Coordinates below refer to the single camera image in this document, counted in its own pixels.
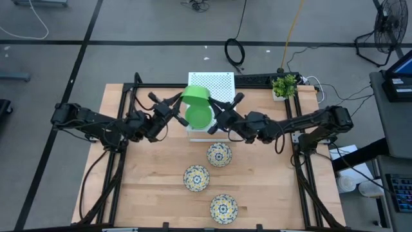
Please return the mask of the black floor fan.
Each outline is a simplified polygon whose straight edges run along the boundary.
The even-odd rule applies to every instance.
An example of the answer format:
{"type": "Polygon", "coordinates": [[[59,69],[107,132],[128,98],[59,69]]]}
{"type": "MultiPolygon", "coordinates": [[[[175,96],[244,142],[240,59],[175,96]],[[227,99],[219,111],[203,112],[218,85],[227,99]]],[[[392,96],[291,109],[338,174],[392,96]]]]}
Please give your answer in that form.
{"type": "Polygon", "coordinates": [[[400,45],[405,37],[409,10],[406,0],[372,0],[377,14],[373,30],[367,34],[355,38],[356,55],[374,64],[377,68],[387,65],[393,52],[403,56],[400,45]],[[372,59],[361,54],[359,41],[364,38],[365,43],[371,36],[374,36],[375,48],[387,55],[385,63],[379,64],[372,59]]]}

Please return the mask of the green plastic mini bowl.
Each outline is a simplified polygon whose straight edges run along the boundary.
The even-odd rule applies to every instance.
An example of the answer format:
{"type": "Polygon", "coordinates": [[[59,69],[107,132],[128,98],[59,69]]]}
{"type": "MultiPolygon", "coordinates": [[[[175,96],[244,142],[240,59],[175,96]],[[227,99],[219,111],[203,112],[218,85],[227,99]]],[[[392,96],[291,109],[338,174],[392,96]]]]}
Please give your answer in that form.
{"type": "Polygon", "coordinates": [[[181,95],[182,101],[191,106],[204,107],[209,105],[210,91],[202,86],[187,86],[181,95]]]}
{"type": "Polygon", "coordinates": [[[207,127],[212,121],[212,111],[208,106],[189,106],[185,112],[185,120],[194,129],[207,127]]]}

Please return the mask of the white paper sheet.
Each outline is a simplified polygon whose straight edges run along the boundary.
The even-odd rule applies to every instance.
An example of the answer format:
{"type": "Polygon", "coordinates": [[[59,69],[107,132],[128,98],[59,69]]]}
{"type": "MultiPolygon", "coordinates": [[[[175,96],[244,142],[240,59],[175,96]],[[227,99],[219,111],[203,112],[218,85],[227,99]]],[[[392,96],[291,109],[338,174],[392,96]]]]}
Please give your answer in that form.
{"type": "MultiPolygon", "coordinates": [[[[344,146],[344,147],[339,147],[339,152],[342,156],[345,156],[346,154],[349,154],[351,152],[357,151],[357,147],[356,145],[349,145],[349,146],[344,146]]],[[[338,159],[340,156],[337,152],[337,149],[335,147],[333,147],[333,149],[329,150],[329,154],[330,154],[330,158],[332,160],[338,159]]],[[[370,171],[370,169],[367,167],[367,165],[365,163],[362,164],[358,164],[356,166],[354,166],[354,168],[361,172],[362,174],[364,174],[365,176],[367,176],[369,179],[373,178],[373,175],[370,171]]],[[[361,183],[364,181],[367,181],[367,179],[362,176],[360,173],[354,171],[351,168],[347,168],[344,169],[342,171],[339,171],[339,176],[345,176],[345,177],[351,177],[355,183],[361,183]]]]}

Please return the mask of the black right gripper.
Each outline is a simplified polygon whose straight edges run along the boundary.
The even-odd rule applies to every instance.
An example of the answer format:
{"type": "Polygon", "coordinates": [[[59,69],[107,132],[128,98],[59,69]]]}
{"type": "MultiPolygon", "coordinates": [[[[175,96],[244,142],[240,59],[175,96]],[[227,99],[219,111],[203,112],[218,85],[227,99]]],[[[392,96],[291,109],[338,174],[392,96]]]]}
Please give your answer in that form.
{"type": "Polygon", "coordinates": [[[216,123],[211,126],[207,133],[213,135],[218,129],[228,133],[228,139],[232,142],[247,141],[250,134],[245,127],[244,118],[234,109],[234,107],[244,98],[243,93],[237,93],[232,103],[221,102],[209,97],[209,104],[214,112],[216,123]],[[235,131],[242,139],[232,140],[230,132],[235,131]]]}

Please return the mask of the black labelled device box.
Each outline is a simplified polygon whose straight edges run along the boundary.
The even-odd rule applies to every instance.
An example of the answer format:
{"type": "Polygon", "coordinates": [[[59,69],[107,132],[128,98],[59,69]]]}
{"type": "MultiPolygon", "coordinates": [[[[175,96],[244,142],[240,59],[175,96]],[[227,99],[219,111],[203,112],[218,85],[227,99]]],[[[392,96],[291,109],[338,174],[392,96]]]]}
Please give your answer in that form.
{"type": "Polygon", "coordinates": [[[412,102],[412,77],[386,79],[382,88],[389,102],[412,102]]]}

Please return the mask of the black keyboard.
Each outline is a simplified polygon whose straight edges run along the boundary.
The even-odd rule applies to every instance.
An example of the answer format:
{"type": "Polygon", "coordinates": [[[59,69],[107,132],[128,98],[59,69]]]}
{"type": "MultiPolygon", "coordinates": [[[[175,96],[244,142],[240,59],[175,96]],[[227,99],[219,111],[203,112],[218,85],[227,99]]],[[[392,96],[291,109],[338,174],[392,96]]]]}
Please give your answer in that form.
{"type": "Polygon", "coordinates": [[[399,213],[412,213],[412,175],[386,174],[394,207],[399,213]]]}

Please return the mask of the black desk support beam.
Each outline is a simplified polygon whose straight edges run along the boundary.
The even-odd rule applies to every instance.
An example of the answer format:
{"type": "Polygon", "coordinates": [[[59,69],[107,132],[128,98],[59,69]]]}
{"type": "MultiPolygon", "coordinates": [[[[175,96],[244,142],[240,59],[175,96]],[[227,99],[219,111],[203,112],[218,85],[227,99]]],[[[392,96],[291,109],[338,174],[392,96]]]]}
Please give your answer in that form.
{"type": "Polygon", "coordinates": [[[379,155],[389,155],[388,143],[385,138],[345,155],[338,152],[338,158],[332,161],[332,167],[334,171],[341,171],[373,160],[379,155]]]}

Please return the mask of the green plant in white pot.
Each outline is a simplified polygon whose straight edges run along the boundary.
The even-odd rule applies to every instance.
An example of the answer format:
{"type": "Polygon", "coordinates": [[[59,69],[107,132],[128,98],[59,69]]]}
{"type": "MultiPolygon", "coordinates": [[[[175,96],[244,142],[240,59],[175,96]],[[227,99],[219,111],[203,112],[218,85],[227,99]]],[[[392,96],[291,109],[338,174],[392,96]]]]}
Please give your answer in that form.
{"type": "Polygon", "coordinates": [[[297,79],[295,75],[288,74],[272,81],[272,98],[274,101],[284,101],[297,92],[297,79]]]}

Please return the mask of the grey cart base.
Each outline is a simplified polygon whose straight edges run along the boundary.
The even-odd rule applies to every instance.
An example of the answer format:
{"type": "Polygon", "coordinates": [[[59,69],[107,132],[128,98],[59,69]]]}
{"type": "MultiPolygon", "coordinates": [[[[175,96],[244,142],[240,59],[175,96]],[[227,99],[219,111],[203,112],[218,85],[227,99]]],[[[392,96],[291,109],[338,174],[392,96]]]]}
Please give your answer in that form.
{"type": "Polygon", "coordinates": [[[68,7],[68,0],[11,0],[14,5],[61,5],[68,7]]]}

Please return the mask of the black power strip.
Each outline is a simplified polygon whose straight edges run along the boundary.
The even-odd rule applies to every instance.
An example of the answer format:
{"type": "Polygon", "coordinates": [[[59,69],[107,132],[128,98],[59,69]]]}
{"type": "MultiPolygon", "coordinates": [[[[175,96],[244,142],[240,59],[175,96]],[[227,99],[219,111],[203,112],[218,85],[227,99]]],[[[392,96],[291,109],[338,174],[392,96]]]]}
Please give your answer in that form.
{"type": "Polygon", "coordinates": [[[279,78],[292,75],[297,82],[301,80],[300,74],[297,72],[292,73],[262,73],[262,74],[250,74],[250,75],[235,75],[234,82],[236,88],[262,88],[271,89],[272,82],[279,78]]]}

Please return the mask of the grey floor stand base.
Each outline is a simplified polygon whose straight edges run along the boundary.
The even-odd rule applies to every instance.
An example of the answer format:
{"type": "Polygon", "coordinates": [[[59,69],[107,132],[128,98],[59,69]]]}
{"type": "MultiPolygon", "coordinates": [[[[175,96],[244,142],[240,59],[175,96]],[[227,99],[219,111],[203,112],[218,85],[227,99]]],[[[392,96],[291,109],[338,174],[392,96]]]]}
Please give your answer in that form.
{"type": "Polygon", "coordinates": [[[29,82],[31,80],[29,73],[8,73],[8,72],[0,72],[0,80],[14,80],[14,81],[24,81],[29,82]]]}

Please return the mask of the grey keyboard desk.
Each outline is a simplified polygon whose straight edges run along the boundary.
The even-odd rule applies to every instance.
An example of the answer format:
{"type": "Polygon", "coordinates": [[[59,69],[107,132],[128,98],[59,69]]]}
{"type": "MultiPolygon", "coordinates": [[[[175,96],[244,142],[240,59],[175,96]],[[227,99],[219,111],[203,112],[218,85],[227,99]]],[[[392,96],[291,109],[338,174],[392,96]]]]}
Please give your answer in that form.
{"type": "Polygon", "coordinates": [[[392,229],[393,232],[412,232],[412,213],[396,211],[386,181],[386,174],[412,175],[412,160],[380,155],[377,157],[377,169],[384,187],[382,207],[379,211],[382,226],[392,229]]]}

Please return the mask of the white round lid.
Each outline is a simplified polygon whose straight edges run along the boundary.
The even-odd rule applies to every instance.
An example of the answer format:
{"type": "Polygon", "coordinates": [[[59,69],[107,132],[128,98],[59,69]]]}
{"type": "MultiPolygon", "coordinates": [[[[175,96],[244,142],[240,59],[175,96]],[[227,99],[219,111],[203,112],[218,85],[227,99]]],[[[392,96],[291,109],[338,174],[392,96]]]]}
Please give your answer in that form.
{"type": "Polygon", "coordinates": [[[361,182],[358,185],[358,190],[363,197],[379,198],[384,195],[384,189],[370,180],[361,182]]]}
{"type": "Polygon", "coordinates": [[[336,184],[339,194],[352,192],[356,189],[355,179],[350,176],[340,176],[336,178],[336,184]]]}

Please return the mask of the yellow floral mini bowl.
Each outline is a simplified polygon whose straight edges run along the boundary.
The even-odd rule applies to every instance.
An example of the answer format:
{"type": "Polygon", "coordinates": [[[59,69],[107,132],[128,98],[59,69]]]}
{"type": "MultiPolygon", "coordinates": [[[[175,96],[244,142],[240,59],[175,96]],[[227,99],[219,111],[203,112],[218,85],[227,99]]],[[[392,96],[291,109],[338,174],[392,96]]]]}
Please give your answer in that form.
{"type": "Polygon", "coordinates": [[[214,167],[225,167],[232,160],[232,150],[227,144],[216,142],[208,148],[207,160],[214,167]]]}
{"type": "Polygon", "coordinates": [[[193,192],[200,192],[207,188],[210,182],[210,173],[205,166],[189,166],[183,174],[183,184],[193,192]]]}
{"type": "Polygon", "coordinates": [[[239,213],[236,199],[228,194],[216,195],[210,205],[211,218],[219,224],[233,223],[239,213]]]}

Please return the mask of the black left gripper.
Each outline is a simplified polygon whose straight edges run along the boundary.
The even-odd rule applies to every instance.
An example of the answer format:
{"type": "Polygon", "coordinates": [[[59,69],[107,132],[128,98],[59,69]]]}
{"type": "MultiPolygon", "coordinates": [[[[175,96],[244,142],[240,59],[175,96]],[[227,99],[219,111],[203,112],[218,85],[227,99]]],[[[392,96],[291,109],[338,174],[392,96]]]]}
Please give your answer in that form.
{"type": "Polygon", "coordinates": [[[180,116],[180,106],[182,103],[181,93],[175,96],[160,100],[153,92],[148,97],[154,102],[152,110],[154,115],[151,118],[151,126],[146,132],[146,139],[149,142],[160,142],[157,135],[167,126],[168,122],[174,117],[182,126],[187,127],[189,123],[180,116]]]}

